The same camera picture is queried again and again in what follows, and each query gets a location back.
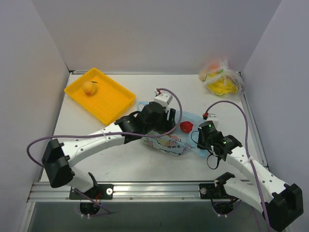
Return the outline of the light blue printed plastic bag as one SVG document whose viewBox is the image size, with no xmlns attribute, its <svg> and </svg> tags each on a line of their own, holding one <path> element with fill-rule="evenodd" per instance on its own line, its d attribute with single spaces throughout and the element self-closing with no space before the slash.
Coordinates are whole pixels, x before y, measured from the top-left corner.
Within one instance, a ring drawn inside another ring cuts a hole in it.
<svg viewBox="0 0 309 232">
<path fill-rule="evenodd" d="M 197 147 L 198 141 L 198 126 L 204 122 L 202 117 L 190 112 L 183 111 L 182 123 L 189 125 L 189 133 L 182 131 L 181 127 L 169 135 L 157 137 L 157 138 L 143 138 L 142 142 L 152 147 L 159 152 L 162 152 L 171 156 L 180 156 L 188 152 L 194 152 L 199 156 L 206 158 L 209 155 L 209 151 L 199 149 Z"/>
</svg>

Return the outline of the orange peach fruit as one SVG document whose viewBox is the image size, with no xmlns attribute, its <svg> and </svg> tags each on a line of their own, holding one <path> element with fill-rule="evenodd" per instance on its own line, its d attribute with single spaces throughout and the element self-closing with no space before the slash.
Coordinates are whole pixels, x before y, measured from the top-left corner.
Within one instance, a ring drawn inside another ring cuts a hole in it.
<svg viewBox="0 0 309 232">
<path fill-rule="evenodd" d="M 87 96 L 92 96 L 97 91 L 98 82 L 95 81 L 86 81 L 82 85 L 82 89 Z"/>
</svg>

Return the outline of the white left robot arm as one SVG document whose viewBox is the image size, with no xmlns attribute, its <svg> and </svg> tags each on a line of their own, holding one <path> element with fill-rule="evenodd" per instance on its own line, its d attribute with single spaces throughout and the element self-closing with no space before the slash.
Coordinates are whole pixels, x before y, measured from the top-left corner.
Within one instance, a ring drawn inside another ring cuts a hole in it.
<svg viewBox="0 0 309 232">
<path fill-rule="evenodd" d="M 88 138 L 61 143 L 58 139 L 51 140 L 42 158 L 51 187 L 68 185 L 78 189 L 85 198 L 94 198 L 98 192 L 94 176 L 80 171 L 76 164 L 102 150 L 138 140 L 151 131 L 170 131 L 176 125 L 175 114 L 175 109 L 152 101 L 141 111 L 121 117 Z"/>
</svg>

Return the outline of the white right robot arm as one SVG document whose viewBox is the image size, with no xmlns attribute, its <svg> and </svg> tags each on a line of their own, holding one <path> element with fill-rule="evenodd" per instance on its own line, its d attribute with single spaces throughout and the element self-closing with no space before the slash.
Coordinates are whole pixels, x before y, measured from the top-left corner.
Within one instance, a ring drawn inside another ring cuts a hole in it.
<svg viewBox="0 0 309 232">
<path fill-rule="evenodd" d="M 234 136 L 218 131 L 212 121 L 197 128 L 201 149 L 210 149 L 220 161 L 236 168 L 249 180 L 246 184 L 230 172 L 217 177 L 214 192 L 220 197 L 232 196 L 259 211 L 272 229 L 281 232 L 304 213 L 303 194 L 297 184 L 288 185 L 256 159 L 247 156 L 246 148 Z"/>
</svg>

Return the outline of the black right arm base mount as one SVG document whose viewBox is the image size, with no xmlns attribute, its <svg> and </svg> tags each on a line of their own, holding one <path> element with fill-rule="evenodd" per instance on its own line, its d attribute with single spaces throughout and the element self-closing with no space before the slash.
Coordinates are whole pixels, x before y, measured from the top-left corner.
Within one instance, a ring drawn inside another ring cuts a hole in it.
<svg viewBox="0 0 309 232">
<path fill-rule="evenodd" d="M 229 179 L 235 178 L 235 176 L 226 172 L 209 183 L 199 184 L 199 194 L 201 199 L 215 200 L 215 199 L 237 199 L 236 196 L 228 195 L 224 189 L 224 185 Z"/>
</svg>

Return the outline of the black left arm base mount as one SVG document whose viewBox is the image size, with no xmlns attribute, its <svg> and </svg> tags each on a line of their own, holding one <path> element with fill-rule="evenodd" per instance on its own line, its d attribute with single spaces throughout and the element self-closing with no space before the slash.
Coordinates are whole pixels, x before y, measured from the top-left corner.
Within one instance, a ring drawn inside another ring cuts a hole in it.
<svg viewBox="0 0 309 232">
<path fill-rule="evenodd" d="M 113 198 L 114 185 L 111 183 L 99 184 L 90 172 L 88 172 L 88 175 L 92 180 L 93 186 L 88 191 L 82 192 L 82 194 L 96 201 L 111 200 Z"/>
</svg>

